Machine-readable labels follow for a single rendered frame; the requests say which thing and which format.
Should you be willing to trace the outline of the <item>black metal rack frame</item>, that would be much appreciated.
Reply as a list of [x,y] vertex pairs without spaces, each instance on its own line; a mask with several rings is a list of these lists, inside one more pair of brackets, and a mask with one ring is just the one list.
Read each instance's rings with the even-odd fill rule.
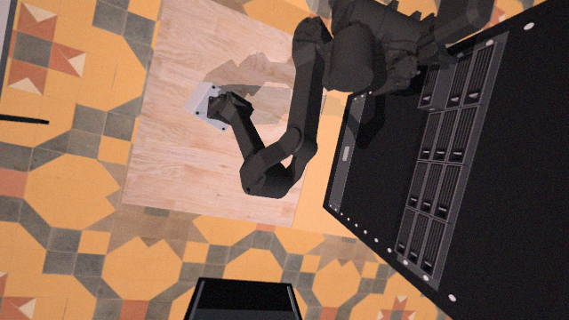
[[438,279],[394,251],[429,112],[408,88],[347,98],[323,208],[452,320],[569,320],[569,0],[447,49],[503,44]]

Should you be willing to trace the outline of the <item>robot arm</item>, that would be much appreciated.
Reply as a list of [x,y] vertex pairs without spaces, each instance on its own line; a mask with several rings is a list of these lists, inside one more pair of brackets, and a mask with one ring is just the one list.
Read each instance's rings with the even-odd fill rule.
[[[249,101],[234,92],[209,97],[207,118],[231,125],[236,136],[244,158],[240,179],[247,195],[280,199],[301,178],[318,150],[324,88],[354,93],[371,85],[372,95],[377,96],[408,88],[417,75],[416,43],[389,42],[374,55],[384,4],[375,0],[329,0],[328,4],[334,38],[320,16],[305,18],[294,31],[296,76],[286,132],[278,141],[264,146],[250,118],[254,108]],[[280,162],[290,155],[292,161],[285,168]]]

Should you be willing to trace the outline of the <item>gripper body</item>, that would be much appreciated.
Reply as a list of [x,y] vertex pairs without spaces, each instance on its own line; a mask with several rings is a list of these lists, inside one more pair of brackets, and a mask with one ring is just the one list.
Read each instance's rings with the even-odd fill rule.
[[[397,10],[399,1],[385,5],[381,26],[374,37],[374,55],[389,42],[412,42],[416,52],[424,52],[439,44],[454,44],[481,30],[491,18],[495,0],[441,0],[437,16],[429,14],[421,20],[422,12],[407,16]],[[421,21],[420,21],[421,20]]]

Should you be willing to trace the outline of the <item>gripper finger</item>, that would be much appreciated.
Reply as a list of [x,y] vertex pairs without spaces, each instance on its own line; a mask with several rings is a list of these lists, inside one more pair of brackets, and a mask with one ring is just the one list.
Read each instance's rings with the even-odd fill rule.
[[[417,57],[417,54],[418,54],[418,52],[416,52],[414,55]],[[417,64],[417,66],[442,66],[442,65],[444,65],[444,64],[437,63],[437,62],[431,61],[431,60],[423,60]]]
[[423,60],[431,60],[437,63],[447,64],[449,62],[449,59],[450,56],[448,54],[445,44],[439,44],[439,43],[436,43],[434,46],[428,48],[426,51],[421,53],[418,52],[417,54],[417,63]]

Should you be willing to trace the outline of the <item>tan flat board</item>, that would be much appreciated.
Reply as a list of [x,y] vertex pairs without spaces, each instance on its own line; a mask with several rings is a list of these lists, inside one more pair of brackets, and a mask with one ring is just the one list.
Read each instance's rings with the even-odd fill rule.
[[325,95],[317,131],[318,150],[308,163],[292,229],[357,238],[323,208],[347,98],[352,93],[333,90]]

